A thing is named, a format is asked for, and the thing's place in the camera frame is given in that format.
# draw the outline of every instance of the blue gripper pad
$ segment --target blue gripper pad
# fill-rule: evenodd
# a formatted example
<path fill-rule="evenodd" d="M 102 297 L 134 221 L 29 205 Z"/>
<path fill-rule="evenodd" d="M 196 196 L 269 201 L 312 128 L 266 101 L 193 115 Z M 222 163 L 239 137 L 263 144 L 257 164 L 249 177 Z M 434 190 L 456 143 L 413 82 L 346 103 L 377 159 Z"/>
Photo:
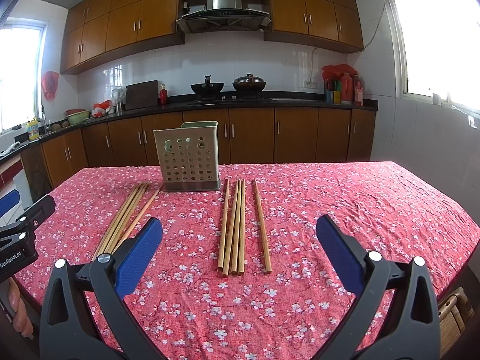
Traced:
<path fill-rule="evenodd" d="M 153 254 L 162 242 L 163 228 L 160 221 L 150 218 L 135 237 L 135 244 L 117 268 L 115 291 L 120 299 L 135 291 Z"/>
<path fill-rule="evenodd" d="M 366 251 L 358 241 L 343 234 L 328 215 L 317 220 L 317 238 L 330 263 L 342 281 L 343 287 L 359 296 L 364 286 Z"/>

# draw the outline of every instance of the window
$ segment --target window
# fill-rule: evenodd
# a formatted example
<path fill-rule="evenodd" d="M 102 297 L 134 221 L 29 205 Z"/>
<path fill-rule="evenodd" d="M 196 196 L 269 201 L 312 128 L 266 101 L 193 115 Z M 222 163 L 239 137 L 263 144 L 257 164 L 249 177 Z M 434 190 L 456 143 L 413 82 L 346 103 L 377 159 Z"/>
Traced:
<path fill-rule="evenodd" d="M 0 30 L 0 128 L 38 116 L 37 84 L 43 28 L 4 24 Z"/>
<path fill-rule="evenodd" d="M 480 110 L 480 7 L 476 0 L 388 0 L 405 97 Z"/>

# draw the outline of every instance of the pink tablecloth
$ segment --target pink tablecloth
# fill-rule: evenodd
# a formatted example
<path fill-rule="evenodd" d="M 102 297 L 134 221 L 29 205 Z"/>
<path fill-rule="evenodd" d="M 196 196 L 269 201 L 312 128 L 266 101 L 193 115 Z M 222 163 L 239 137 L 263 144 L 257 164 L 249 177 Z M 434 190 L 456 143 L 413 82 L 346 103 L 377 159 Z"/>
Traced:
<path fill-rule="evenodd" d="M 395 163 L 221 166 L 221 178 L 246 178 L 246 271 L 217 272 L 221 192 L 160 193 L 148 215 L 164 237 L 135 293 L 125 298 L 162 352 L 175 359 L 309 359 L 345 315 L 345 291 L 314 232 L 329 214 L 366 249 L 391 260 L 423 256 L 440 294 L 467 261 L 480 229 L 453 200 Z M 272 274 L 264 274 L 251 181 L 262 186 Z M 58 258 L 87 263 L 132 187 L 162 184 L 160 169 L 83 169 L 52 192 L 57 209 L 37 230 L 39 259 L 18 273 L 40 302 Z M 116 345 L 92 295 L 105 340 Z M 390 296 L 364 344 L 372 342 Z"/>

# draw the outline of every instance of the human hand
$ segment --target human hand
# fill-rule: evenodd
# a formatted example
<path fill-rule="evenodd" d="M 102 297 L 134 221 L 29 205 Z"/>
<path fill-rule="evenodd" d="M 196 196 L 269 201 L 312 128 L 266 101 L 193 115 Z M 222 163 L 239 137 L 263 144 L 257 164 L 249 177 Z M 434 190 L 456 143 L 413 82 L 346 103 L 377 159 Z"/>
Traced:
<path fill-rule="evenodd" d="M 15 318 L 13 319 L 13 328 L 21 333 L 23 337 L 28 337 L 33 333 L 32 322 L 27 316 L 25 303 L 20 298 L 20 290 L 15 281 L 9 277 L 10 289 L 8 290 L 8 301 L 10 307 L 15 311 Z"/>

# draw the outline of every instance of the red plastic bag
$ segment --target red plastic bag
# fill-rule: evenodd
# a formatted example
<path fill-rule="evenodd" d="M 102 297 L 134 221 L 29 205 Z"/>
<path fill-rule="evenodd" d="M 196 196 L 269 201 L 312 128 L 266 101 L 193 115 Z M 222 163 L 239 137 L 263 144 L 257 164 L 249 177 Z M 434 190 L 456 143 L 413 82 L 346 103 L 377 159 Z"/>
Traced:
<path fill-rule="evenodd" d="M 45 99 L 53 100 L 57 94 L 59 76 L 57 72 L 46 71 L 42 76 L 42 91 Z"/>

